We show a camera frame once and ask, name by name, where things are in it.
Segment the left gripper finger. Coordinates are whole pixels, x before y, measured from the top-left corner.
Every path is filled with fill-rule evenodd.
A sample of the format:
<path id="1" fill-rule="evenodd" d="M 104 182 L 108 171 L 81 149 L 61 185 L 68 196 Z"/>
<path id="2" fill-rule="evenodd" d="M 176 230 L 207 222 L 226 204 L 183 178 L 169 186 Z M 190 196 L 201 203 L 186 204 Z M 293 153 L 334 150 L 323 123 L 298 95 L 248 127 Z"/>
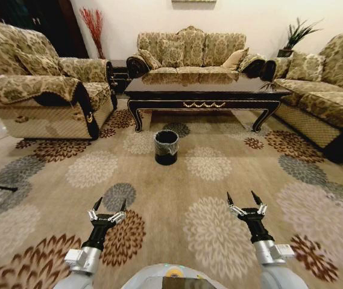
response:
<path id="1" fill-rule="evenodd" d="M 122 220 L 125 219 L 125 216 L 126 216 L 126 201 L 127 200 L 124 199 L 120 211 L 118 211 L 117 213 L 115 213 L 114 215 L 112 215 L 111 217 L 108 218 L 109 222 L 118 224 Z"/>
<path id="2" fill-rule="evenodd" d="M 91 210 L 88 210 L 87 213 L 89 215 L 90 221 L 91 222 L 98 222 L 100 221 L 96 211 L 98 210 L 100 204 L 102 202 L 102 197 L 100 197 L 93 205 Z"/>

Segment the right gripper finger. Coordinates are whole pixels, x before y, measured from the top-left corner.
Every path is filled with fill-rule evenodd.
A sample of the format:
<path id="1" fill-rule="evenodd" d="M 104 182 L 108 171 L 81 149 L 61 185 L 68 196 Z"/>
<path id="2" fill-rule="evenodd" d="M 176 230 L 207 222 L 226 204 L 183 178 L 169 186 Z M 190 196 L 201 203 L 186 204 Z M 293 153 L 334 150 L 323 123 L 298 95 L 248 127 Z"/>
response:
<path id="1" fill-rule="evenodd" d="M 234 203 L 233 200 L 229 194 L 229 192 L 227 192 L 227 203 L 228 203 L 228 208 L 230 210 L 230 212 L 235 215 L 238 218 L 243 218 L 244 216 L 247 215 L 247 212 L 244 211 L 243 209 L 237 207 Z"/>
<path id="2" fill-rule="evenodd" d="M 259 206 L 258 209 L 257 209 L 257 213 L 261 214 L 261 215 L 265 215 L 265 212 L 266 212 L 266 209 L 267 209 L 267 205 L 262 202 L 261 198 L 258 197 L 258 195 L 255 194 L 254 191 L 251 191 L 251 193 L 253 195 L 254 201 Z"/>

